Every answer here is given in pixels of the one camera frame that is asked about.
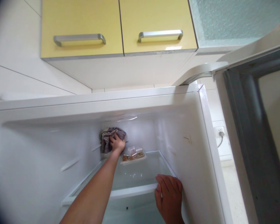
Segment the frosted glass panel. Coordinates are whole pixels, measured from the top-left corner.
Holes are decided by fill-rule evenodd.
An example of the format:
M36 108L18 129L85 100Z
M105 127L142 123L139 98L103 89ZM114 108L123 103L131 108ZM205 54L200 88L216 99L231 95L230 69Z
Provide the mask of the frosted glass panel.
M119 164L120 160L121 158L115 170L112 190L154 184L157 183L155 177L158 174L172 175L159 152L147 153L147 158L145 160L130 165L121 165ZM77 196L82 191L102 165L103 163L100 163L100 165L92 171L72 196Z
M280 0L189 0L199 47L248 44L280 23Z

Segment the power cord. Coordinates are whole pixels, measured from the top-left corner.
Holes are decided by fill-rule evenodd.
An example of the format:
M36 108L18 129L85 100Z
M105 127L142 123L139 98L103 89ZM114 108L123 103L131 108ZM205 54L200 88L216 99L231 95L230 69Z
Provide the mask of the power cord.
M223 137L224 137L224 132L219 132L219 135L221 136L221 142L220 142L220 144L217 146L218 148L220 147L220 145L222 144L222 142L223 142Z

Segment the refrigerator door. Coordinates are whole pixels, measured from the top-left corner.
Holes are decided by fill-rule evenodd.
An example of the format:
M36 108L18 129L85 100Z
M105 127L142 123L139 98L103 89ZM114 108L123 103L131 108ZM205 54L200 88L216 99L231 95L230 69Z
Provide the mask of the refrigerator door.
M174 84L207 76L217 84L249 223L280 223L280 25Z

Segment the electrical outlet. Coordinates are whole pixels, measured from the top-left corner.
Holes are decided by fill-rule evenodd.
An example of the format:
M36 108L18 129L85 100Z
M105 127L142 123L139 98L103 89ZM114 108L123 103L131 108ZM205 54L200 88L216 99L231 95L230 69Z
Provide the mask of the electrical outlet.
M221 136L219 135L220 131L222 131L224 134L225 134L225 131L224 131L224 127L214 127L214 130L215 130L215 136L217 138L220 138Z

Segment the floor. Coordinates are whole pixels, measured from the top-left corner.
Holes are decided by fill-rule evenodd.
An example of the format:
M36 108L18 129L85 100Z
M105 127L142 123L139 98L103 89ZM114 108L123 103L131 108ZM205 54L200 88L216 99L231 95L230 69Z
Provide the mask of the floor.
M248 224L234 161L223 162L222 170L234 224Z

